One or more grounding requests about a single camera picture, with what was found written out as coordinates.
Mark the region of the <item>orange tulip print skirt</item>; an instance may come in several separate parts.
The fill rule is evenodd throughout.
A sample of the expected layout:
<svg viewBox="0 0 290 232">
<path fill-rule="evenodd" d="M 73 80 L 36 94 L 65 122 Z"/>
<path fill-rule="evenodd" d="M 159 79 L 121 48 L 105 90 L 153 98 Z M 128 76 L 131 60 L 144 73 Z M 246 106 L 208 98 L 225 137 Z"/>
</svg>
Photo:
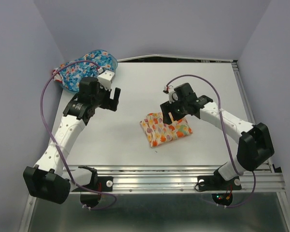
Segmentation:
<svg viewBox="0 0 290 232">
<path fill-rule="evenodd" d="M 162 113 L 150 113 L 146 115 L 140 121 L 140 125 L 146 134 L 150 147 L 157 147 L 193 134 L 185 118 L 178 121 L 173 121 L 171 118 L 171 124 L 165 124 Z"/>
</svg>

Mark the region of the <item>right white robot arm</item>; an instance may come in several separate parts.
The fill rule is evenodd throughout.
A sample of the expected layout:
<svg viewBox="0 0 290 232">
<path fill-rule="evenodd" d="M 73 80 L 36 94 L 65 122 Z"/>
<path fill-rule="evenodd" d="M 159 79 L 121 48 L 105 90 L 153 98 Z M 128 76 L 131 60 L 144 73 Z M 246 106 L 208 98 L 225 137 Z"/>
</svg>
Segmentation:
<svg viewBox="0 0 290 232">
<path fill-rule="evenodd" d="M 208 96 L 197 97 L 188 83 L 175 88 L 165 86 L 163 91 L 169 97 L 160 106 L 165 124 L 170 125 L 187 115 L 195 116 L 220 129 L 224 138 L 231 137 L 237 143 L 236 156 L 215 171 L 215 187 L 225 188 L 231 179 L 246 171 L 255 171 L 275 153 L 269 129 L 265 124 L 243 121 L 221 109 Z"/>
</svg>

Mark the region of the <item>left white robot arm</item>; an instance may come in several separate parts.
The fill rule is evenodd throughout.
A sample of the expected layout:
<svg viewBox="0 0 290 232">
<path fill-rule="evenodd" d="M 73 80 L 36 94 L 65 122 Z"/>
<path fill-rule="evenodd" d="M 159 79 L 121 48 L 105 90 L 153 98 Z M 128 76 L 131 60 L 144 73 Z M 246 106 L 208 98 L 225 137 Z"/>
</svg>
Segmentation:
<svg viewBox="0 0 290 232">
<path fill-rule="evenodd" d="M 117 110 L 121 90 L 115 88 L 111 96 L 109 87 L 110 83 L 101 78 L 85 77 L 80 81 L 79 92 L 66 105 L 58 130 L 50 134 L 51 142 L 44 154 L 23 172 L 31 196 L 62 204 L 77 188 L 102 194 L 97 170 L 79 166 L 71 171 L 66 158 L 97 108 Z"/>
</svg>

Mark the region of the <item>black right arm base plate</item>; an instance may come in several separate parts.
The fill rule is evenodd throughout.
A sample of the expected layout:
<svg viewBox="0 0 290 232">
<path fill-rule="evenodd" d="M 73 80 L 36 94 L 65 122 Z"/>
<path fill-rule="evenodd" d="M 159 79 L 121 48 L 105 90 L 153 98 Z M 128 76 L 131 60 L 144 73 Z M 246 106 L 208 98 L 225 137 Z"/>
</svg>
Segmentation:
<svg viewBox="0 0 290 232">
<path fill-rule="evenodd" d="M 200 175 L 197 177 L 195 190 L 198 192 L 204 191 L 223 191 L 223 190 L 241 190 L 241 182 L 238 176 L 231 180 L 224 180 L 216 175 Z"/>
</svg>

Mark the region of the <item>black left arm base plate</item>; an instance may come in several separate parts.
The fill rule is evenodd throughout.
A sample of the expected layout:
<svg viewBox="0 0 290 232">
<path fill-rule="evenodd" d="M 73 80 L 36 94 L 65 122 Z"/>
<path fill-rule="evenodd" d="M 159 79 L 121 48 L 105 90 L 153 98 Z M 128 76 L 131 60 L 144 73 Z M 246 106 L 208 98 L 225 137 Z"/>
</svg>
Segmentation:
<svg viewBox="0 0 290 232">
<path fill-rule="evenodd" d="M 99 192 L 112 192 L 113 180 L 112 176 L 98 176 L 96 181 L 91 181 L 89 184 L 84 185 L 84 187 Z"/>
</svg>

